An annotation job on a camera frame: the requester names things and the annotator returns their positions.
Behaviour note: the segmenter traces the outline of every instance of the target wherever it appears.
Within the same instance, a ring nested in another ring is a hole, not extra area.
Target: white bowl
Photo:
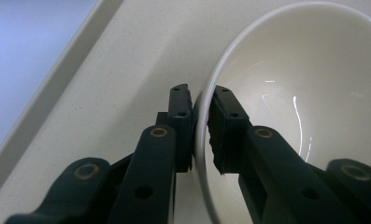
[[[235,93],[252,124],[279,131],[304,161],[323,170],[343,158],[371,166],[371,18],[363,13],[326,2],[276,9],[235,38],[207,81],[195,143],[205,200],[213,220],[217,211],[223,223],[250,223],[237,176],[219,175],[205,141],[217,83]]]

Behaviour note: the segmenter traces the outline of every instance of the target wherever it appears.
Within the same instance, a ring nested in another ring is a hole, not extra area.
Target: blue surface
[[[0,144],[96,1],[0,1]]]

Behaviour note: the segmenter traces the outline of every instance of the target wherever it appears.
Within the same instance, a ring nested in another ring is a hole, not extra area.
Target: black plastic part
[[[167,124],[167,112],[158,112],[158,116],[156,116],[155,124]]]
[[[361,223],[275,130],[249,127],[243,147],[267,192],[254,223]]]
[[[138,142],[108,223],[172,223],[176,132],[166,125],[146,129]]]
[[[73,162],[56,179],[33,213],[15,215],[6,223],[93,223],[101,216],[96,205],[104,199],[100,193],[109,190],[106,182],[109,171],[109,163],[101,159]]]
[[[112,185],[117,188],[117,190],[121,186],[121,182],[124,179],[124,176],[127,172],[127,168],[129,167],[132,158],[133,153],[111,165],[111,172],[109,174],[108,181],[110,181]]]
[[[260,222],[264,214],[267,192],[251,164],[248,165],[248,169],[240,173],[238,184],[254,223]]]
[[[371,167],[353,160],[335,160],[328,164],[330,187],[353,214],[371,223]]]
[[[177,173],[186,173],[188,169],[192,169],[193,133],[196,121],[197,113],[192,107],[188,85],[173,87],[170,90],[167,124],[177,133]]]
[[[238,174],[241,169],[241,144],[250,119],[230,90],[216,87],[207,125],[215,166],[221,174]]]

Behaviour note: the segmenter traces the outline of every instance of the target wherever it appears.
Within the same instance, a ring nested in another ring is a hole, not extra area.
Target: screw
[[[257,129],[255,130],[255,134],[262,138],[270,138],[273,136],[273,134],[267,129]]]
[[[153,137],[165,137],[168,134],[168,130],[164,128],[154,128],[150,131],[150,135]]]
[[[95,176],[99,170],[100,168],[98,165],[94,163],[85,163],[75,170],[74,176],[79,180],[87,180]]]
[[[355,165],[342,164],[340,169],[345,175],[348,175],[356,180],[368,181],[371,179],[371,174]]]

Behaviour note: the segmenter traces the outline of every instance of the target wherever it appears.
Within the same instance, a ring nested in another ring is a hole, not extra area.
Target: screw hole
[[[141,200],[148,199],[152,194],[153,189],[148,185],[140,186],[135,191],[135,196]]]
[[[307,188],[302,190],[302,195],[304,195],[305,198],[310,200],[318,200],[320,198],[320,194],[313,188]]]
[[[80,180],[87,180],[95,176],[99,170],[100,168],[98,165],[94,163],[86,163],[75,170],[74,176]]]
[[[150,131],[150,135],[153,137],[164,137],[168,134],[167,129],[164,128],[154,128]]]
[[[343,164],[340,168],[344,174],[354,179],[362,181],[368,181],[371,179],[371,175],[367,171],[363,170],[358,166],[351,164]]]
[[[273,134],[267,129],[257,129],[255,130],[255,134],[262,138],[270,138],[273,136]]]

